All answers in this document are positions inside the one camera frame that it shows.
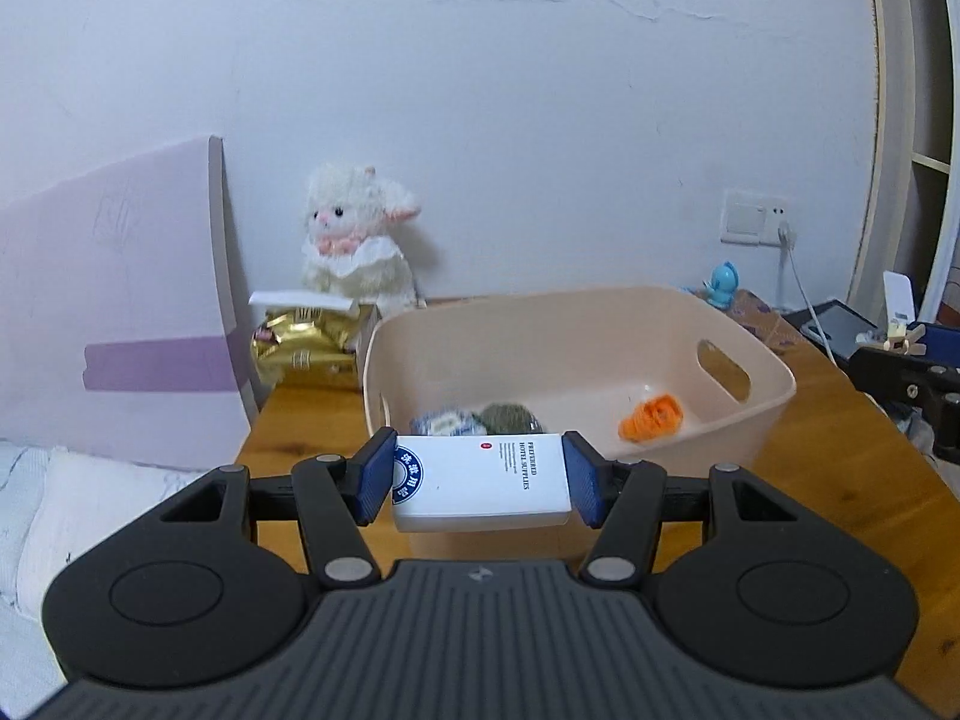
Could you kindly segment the light blue bedsheet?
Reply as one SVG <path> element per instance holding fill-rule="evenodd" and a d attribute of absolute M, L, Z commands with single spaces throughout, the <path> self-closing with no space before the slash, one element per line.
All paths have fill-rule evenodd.
<path fill-rule="evenodd" d="M 23 718 L 64 684 L 36 617 L 21 611 L 18 569 L 43 499 L 49 454 L 2 442 L 2 713 Z"/>

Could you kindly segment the white pillow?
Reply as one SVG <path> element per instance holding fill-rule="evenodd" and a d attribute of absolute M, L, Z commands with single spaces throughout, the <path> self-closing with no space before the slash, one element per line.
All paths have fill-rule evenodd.
<path fill-rule="evenodd" d="M 39 619 L 49 585 L 70 562 L 199 476 L 53 449 L 16 573 L 18 611 Z"/>

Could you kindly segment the blue white tissue pack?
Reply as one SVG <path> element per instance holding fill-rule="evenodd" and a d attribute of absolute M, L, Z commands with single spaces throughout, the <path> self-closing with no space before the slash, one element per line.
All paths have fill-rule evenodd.
<path fill-rule="evenodd" d="M 487 426 L 469 410 L 444 408 L 430 411 L 410 421 L 410 433 L 414 436 L 486 436 Z"/>

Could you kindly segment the grey laptop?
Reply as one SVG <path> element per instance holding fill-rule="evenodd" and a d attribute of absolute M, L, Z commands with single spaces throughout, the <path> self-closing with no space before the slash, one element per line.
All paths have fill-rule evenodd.
<path fill-rule="evenodd" d="M 871 341 L 877 327 L 841 301 L 817 305 L 800 333 L 836 364 L 846 366 L 861 340 Z"/>

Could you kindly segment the pink purple headboard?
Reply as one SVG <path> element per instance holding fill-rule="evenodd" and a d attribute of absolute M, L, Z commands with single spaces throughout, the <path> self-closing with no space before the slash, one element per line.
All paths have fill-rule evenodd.
<path fill-rule="evenodd" d="M 3 206 L 3 437 L 206 470 L 255 414 L 220 138 Z"/>

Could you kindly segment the orange sock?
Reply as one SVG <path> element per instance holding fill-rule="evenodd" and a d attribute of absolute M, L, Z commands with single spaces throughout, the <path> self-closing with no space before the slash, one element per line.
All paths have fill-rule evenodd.
<path fill-rule="evenodd" d="M 670 394 L 648 398 L 619 422 L 619 438 L 626 442 L 651 442 L 675 436 L 682 427 L 685 411 Z"/>

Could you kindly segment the white phone stand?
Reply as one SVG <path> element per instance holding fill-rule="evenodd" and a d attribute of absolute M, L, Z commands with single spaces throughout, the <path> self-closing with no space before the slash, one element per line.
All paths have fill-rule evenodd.
<path fill-rule="evenodd" d="M 882 273 L 882 281 L 884 282 L 887 327 L 910 327 L 916 322 L 913 283 L 910 278 L 898 271 L 885 270 Z"/>

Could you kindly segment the white wall switch socket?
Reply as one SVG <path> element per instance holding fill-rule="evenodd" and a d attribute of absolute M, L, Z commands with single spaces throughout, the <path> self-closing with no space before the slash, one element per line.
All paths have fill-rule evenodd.
<path fill-rule="evenodd" d="M 745 190 L 727 190 L 722 202 L 719 240 L 725 244 L 781 247 L 779 230 L 782 223 L 790 219 L 789 200 Z"/>

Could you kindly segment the white plush lamb toy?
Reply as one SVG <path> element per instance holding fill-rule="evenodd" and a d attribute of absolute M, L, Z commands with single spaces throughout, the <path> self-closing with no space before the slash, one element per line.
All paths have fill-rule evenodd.
<path fill-rule="evenodd" d="M 412 267 L 392 230 L 418 215 L 415 197 L 373 166 L 319 166 L 304 211 L 302 282 L 374 304 L 383 319 L 416 309 Z"/>

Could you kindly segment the white shelf unit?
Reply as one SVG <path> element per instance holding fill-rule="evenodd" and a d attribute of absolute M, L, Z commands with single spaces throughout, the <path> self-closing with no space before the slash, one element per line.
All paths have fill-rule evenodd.
<path fill-rule="evenodd" d="M 958 0 L 872 0 L 874 164 L 848 301 L 877 319 L 882 273 L 911 278 L 916 315 L 958 323 Z"/>

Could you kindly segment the white rectangular box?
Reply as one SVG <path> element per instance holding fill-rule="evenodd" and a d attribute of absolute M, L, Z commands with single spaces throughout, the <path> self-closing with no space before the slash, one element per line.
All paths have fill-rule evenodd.
<path fill-rule="evenodd" d="M 401 532 L 553 527 L 571 511 L 556 434 L 397 439 L 392 516 Z"/>

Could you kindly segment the gold tissue pack box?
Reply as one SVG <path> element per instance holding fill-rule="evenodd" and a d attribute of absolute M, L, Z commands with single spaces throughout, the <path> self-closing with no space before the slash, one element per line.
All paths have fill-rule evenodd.
<path fill-rule="evenodd" d="M 361 390 L 377 305 L 309 289 L 254 291 L 249 305 L 263 312 L 251 338 L 263 385 Z"/>

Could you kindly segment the blue toy figurine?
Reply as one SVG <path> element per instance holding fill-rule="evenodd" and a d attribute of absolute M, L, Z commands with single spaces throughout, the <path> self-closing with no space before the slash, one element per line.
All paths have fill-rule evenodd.
<path fill-rule="evenodd" d="M 719 310 L 729 310 L 739 289 L 740 278 L 737 268 L 732 262 L 724 262 L 715 266 L 711 277 L 703 283 L 704 299 L 709 305 Z"/>

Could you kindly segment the beige plastic storage bin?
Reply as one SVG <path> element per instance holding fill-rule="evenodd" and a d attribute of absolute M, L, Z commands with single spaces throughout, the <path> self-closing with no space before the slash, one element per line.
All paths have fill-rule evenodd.
<path fill-rule="evenodd" d="M 765 343 L 701 299 L 660 286 L 498 296 L 384 320 L 364 363 L 370 431 L 444 408 L 521 403 L 545 431 L 675 476 L 748 466 L 796 379 Z M 675 436 L 635 444 L 619 422 L 656 395 L 685 411 Z"/>

